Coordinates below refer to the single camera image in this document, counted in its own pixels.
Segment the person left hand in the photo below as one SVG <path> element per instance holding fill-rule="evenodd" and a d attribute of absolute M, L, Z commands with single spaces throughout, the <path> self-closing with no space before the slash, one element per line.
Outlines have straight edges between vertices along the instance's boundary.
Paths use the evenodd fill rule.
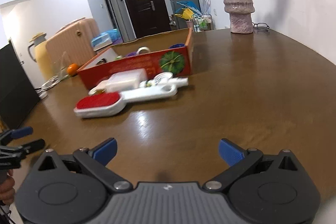
<path fill-rule="evenodd" d="M 14 202 L 15 196 L 15 180 L 13 178 L 14 171 L 12 169 L 7 171 L 6 180 L 1 184 L 0 187 L 0 200 L 5 205 L 11 205 Z"/>

